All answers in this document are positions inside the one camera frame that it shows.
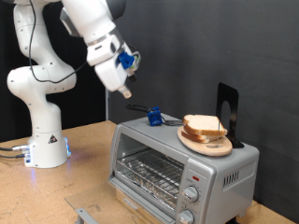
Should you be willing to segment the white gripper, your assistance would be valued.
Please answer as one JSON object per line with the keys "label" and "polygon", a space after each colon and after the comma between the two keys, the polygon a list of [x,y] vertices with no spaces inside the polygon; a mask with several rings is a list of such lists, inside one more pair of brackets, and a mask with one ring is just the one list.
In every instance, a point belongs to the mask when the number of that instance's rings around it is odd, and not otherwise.
{"label": "white gripper", "polygon": [[126,72],[115,59],[109,59],[97,64],[94,70],[109,91],[119,90],[125,99],[129,99],[132,96],[131,91],[124,86],[127,78]]}

